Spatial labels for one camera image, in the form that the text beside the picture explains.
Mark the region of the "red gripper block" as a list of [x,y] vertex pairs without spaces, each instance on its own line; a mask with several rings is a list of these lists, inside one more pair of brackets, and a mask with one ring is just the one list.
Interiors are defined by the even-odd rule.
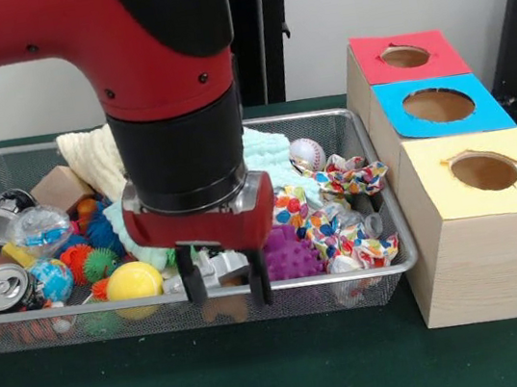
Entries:
[[251,296],[256,305],[264,307],[272,304],[272,289],[261,248],[271,232],[273,203],[270,176],[260,172],[246,177],[235,198],[208,211],[178,216],[150,212],[142,207],[134,192],[125,193],[121,210],[127,233],[137,245],[176,246],[176,265],[190,302],[204,303],[208,295],[189,245],[217,245],[244,251]]

